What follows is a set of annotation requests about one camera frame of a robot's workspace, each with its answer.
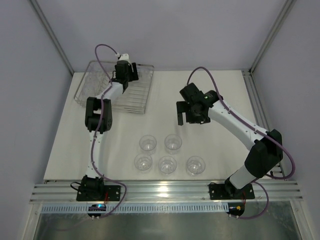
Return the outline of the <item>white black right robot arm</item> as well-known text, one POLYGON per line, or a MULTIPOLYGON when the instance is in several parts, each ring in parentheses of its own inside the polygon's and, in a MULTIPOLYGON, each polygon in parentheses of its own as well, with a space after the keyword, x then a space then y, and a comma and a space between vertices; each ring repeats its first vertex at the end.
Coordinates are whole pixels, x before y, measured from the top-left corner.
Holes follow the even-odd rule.
POLYGON ((176 103, 178 125, 215 121, 240 140, 249 151, 244 164, 224 182, 226 194, 235 198, 256 179, 264 177, 283 159, 282 135, 241 118, 214 90, 203 93, 194 83, 180 90, 176 103))

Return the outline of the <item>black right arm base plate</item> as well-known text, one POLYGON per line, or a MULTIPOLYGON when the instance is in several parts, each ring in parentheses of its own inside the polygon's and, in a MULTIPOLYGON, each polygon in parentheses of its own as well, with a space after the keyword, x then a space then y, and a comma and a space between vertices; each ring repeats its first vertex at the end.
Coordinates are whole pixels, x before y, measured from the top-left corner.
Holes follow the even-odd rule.
POLYGON ((255 193, 251 183, 241 189, 235 188, 231 183, 214 183, 208 185, 211 200, 253 200, 255 193))

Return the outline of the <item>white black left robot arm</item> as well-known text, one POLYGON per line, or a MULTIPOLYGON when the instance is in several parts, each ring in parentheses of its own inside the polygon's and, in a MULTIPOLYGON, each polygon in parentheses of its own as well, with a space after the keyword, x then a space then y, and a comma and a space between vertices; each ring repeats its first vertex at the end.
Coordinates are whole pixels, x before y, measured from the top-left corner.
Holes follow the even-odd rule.
POLYGON ((105 177, 99 171, 102 143, 113 124, 112 103, 127 90, 129 83, 137 81, 139 76, 135 62, 118 60, 114 68, 115 76, 110 79, 106 89, 86 100, 84 123, 89 131, 91 147, 87 170, 77 189, 76 200, 79 202, 102 201, 107 194, 105 181, 118 186, 122 184, 105 177))

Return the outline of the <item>clear faceted plastic cup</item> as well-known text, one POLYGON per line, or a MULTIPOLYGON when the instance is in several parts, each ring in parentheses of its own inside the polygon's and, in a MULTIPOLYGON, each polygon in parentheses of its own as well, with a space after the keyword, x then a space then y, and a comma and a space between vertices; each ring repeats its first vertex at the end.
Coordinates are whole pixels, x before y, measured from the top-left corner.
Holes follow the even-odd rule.
POLYGON ((169 134, 164 139, 165 149, 169 154, 176 154, 182 147, 182 139, 176 134, 169 134))
POLYGON ((206 163, 200 156, 191 156, 186 161, 186 172, 192 176, 202 174, 206 169, 206 163))
POLYGON ((159 171, 162 174, 170 175, 177 169, 177 162, 172 156, 163 156, 158 162, 159 171))
POLYGON ((157 140, 152 135, 144 135, 139 140, 139 147, 142 151, 147 152, 147 153, 151 153, 157 147, 157 140))
POLYGON ((153 158, 149 154, 140 153, 134 158, 134 166, 138 171, 146 173, 153 166, 153 158))

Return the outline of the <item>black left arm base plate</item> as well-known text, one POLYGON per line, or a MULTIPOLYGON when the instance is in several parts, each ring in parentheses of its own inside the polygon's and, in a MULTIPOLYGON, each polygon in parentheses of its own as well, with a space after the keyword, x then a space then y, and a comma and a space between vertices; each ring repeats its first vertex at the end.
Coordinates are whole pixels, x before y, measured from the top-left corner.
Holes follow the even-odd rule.
POLYGON ((77 190, 76 201, 78 202, 119 202, 121 186, 104 185, 94 188, 80 185, 77 190))

